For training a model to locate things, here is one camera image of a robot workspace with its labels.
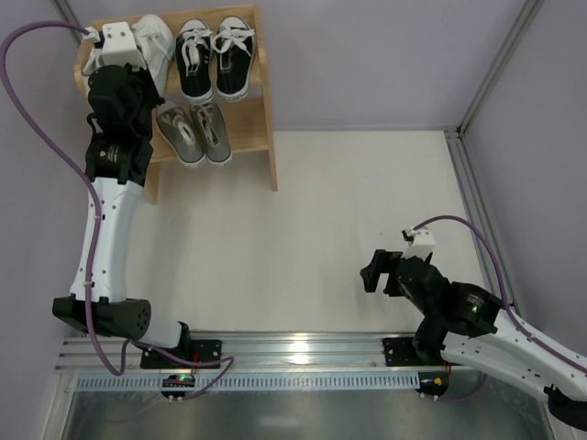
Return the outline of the black canvas sneaker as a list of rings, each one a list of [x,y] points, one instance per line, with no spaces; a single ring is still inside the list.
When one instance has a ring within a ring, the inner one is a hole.
[[[256,49],[256,32],[241,17],[228,16],[212,40],[216,54],[216,89],[226,101],[244,99]]]
[[[209,64],[213,32],[199,19],[183,24],[175,40],[175,59],[183,97],[190,105],[203,105],[213,97]]]

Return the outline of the white sneaker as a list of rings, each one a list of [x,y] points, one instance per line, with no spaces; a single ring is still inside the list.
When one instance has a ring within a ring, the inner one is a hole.
[[[155,15],[143,16],[131,28],[157,91],[164,95],[175,38],[168,25]]]
[[[103,66],[102,50],[99,48],[92,48],[88,60],[82,69],[82,76],[89,77]]]

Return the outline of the grey canvas sneaker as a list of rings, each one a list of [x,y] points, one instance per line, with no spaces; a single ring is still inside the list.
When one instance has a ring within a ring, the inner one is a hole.
[[[207,160],[214,166],[225,166],[232,159],[227,125],[219,105],[212,101],[190,106],[196,132],[203,142]]]
[[[161,136],[183,166],[195,169],[204,162],[205,152],[195,134],[192,119],[179,104],[166,101],[157,108],[155,120]]]

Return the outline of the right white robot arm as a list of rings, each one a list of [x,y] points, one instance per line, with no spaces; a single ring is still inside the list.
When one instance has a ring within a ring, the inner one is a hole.
[[[586,358],[541,334],[485,289],[450,281],[427,259],[378,249],[360,270],[375,292],[381,275],[390,297],[404,297],[422,315],[413,337],[427,364],[477,369],[533,396],[559,421],[586,428]]]

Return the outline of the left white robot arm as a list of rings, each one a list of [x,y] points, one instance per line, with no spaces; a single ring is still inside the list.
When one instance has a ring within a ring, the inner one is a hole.
[[[92,129],[85,153],[88,216],[79,268],[53,315],[91,336],[129,339],[176,359],[193,357],[187,324],[158,318],[145,299],[127,296],[127,251],[152,155],[151,112],[164,100],[147,69],[110,65],[88,80]]]

